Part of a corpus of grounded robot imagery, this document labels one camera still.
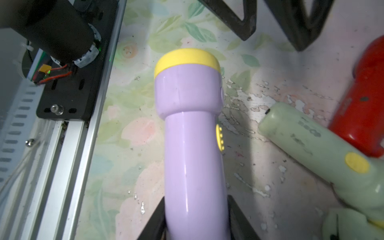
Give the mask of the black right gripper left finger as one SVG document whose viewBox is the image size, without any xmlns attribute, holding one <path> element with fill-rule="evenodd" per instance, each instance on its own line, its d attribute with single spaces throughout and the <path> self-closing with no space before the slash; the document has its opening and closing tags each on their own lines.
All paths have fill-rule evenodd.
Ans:
<svg viewBox="0 0 384 240">
<path fill-rule="evenodd" d="M 166 229 L 165 198 L 163 197 L 137 240 L 165 240 Z"/>
</svg>

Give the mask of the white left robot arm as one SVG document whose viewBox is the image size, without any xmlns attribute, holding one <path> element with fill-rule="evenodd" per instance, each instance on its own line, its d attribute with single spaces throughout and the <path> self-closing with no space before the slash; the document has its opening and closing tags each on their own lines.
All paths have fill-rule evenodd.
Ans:
<svg viewBox="0 0 384 240">
<path fill-rule="evenodd" d="M 303 1 L 267 1 L 286 37 L 297 51 L 305 50 L 320 35 L 333 5 L 313 1 L 310 11 Z M 1 1 L 1 28 L 11 28 L 48 53 L 59 65 L 83 68 L 102 51 L 101 24 L 86 20 L 90 14 L 115 14 L 117 1 Z"/>
</svg>

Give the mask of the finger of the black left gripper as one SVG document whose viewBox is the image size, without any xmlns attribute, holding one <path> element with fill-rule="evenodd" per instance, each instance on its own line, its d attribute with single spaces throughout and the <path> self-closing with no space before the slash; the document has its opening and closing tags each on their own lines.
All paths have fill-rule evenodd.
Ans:
<svg viewBox="0 0 384 240">
<path fill-rule="evenodd" d="M 241 40 L 246 41 L 256 31 L 257 1 L 243 0 L 244 18 L 242 20 L 222 0 L 199 0 L 199 2 Z"/>
<path fill-rule="evenodd" d="M 304 1 L 265 1 L 296 51 L 304 51 L 321 34 L 334 0 L 313 1 L 307 15 Z"/>
</svg>

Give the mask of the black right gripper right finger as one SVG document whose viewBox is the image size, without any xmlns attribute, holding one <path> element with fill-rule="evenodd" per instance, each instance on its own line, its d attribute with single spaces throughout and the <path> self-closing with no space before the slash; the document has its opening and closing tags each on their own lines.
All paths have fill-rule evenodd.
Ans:
<svg viewBox="0 0 384 240">
<path fill-rule="evenodd" d="M 231 240 L 260 240 L 233 196 L 228 195 L 227 199 Z"/>
</svg>

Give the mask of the purple flashlight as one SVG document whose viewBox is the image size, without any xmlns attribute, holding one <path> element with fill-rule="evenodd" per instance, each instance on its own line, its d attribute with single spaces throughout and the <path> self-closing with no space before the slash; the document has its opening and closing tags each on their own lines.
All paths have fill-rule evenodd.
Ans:
<svg viewBox="0 0 384 240">
<path fill-rule="evenodd" d="M 155 67 L 155 105 L 165 122 L 165 216 L 172 240 L 231 237 L 217 124 L 224 92 L 218 60 L 200 49 L 165 54 Z"/>
</svg>

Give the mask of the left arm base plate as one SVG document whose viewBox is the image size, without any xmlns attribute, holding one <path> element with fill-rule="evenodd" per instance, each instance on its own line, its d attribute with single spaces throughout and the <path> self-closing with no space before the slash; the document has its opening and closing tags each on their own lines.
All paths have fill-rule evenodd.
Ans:
<svg viewBox="0 0 384 240">
<path fill-rule="evenodd" d="M 118 1 L 75 1 L 94 36 L 89 50 L 64 63 L 46 56 L 33 77 L 44 86 L 36 114 L 47 120 L 88 121 L 94 111 L 118 11 Z"/>
</svg>

